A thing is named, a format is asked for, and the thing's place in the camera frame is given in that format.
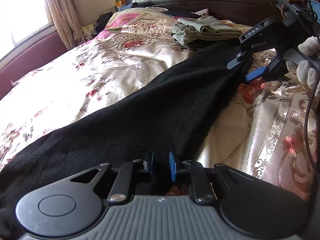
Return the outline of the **folded olive green garment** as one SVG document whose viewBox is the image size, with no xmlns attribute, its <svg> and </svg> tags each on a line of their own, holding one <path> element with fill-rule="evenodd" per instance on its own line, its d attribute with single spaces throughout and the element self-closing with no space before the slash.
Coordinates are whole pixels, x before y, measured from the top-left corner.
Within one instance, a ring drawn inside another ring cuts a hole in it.
<svg viewBox="0 0 320 240">
<path fill-rule="evenodd" d="M 242 31 L 220 22 L 213 16 L 203 16 L 198 19 L 178 18 L 170 30 L 170 35 L 182 46 L 195 40 L 223 41 L 239 38 Z"/>
</svg>

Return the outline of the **floral satin bedspread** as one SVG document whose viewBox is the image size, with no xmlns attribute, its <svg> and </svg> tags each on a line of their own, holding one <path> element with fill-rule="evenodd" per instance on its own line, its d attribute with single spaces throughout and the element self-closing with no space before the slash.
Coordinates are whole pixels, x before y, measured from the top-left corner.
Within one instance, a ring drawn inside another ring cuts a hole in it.
<svg viewBox="0 0 320 240">
<path fill-rule="evenodd" d="M 93 40 L 12 81 L 1 99 L 1 166 L 58 128 L 146 86 L 193 52 L 170 36 L 176 20 L 127 9 Z M 238 87 L 198 150 L 205 167 L 223 163 L 308 199 L 313 171 L 304 145 L 308 88 L 294 74 Z"/>
</svg>

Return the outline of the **black pants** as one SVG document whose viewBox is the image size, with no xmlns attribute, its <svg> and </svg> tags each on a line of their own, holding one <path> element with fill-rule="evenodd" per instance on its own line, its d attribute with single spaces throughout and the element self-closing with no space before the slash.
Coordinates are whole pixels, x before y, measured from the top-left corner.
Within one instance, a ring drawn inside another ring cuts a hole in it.
<svg viewBox="0 0 320 240">
<path fill-rule="evenodd" d="M 144 193 L 168 193 L 169 153 L 195 157 L 252 64 L 249 58 L 228 69 L 238 52 L 233 41 L 212 44 L 123 100 L 21 150 L 1 171 L 1 238 L 24 234 L 15 208 L 25 194 L 100 163 L 119 167 L 153 152 L 153 182 Z"/>
</svg>

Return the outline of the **bright window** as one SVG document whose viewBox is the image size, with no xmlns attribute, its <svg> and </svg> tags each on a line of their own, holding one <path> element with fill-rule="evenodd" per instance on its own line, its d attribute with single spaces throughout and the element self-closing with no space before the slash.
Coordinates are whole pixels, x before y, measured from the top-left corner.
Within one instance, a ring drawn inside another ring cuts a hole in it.
<svg viewBox="0 0 320 240">
<path fill-rule="evenodd" d="M 1 58 L 52 23 L 47 0 L 1 0 Z"/>
</svg>

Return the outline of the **maroon padded bench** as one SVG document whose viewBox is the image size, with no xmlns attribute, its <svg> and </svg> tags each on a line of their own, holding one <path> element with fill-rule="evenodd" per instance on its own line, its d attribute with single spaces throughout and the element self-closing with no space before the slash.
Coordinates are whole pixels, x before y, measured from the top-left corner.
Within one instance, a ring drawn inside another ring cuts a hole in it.
<svg viewBox="0 0 320 240">
<path fill-rule="evenodd" d="M 1 69 L 1 99 L 12 89 L 12 81 L 42 67 L 67 52 L 58 32 L 37 41 Z"/>
</svg>

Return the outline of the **beige right curtain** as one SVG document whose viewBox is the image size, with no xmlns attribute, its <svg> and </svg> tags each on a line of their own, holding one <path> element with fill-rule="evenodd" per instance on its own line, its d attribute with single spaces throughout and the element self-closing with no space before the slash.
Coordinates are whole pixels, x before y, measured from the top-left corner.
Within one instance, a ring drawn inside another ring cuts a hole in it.
<svg viewBox="0 0 320 240">
<path fill-rule="evenodd" d="M 84 42 L 84 32 L 73 0 L 47 0 L 57 32 L 68 50 Z"/>
</svg>

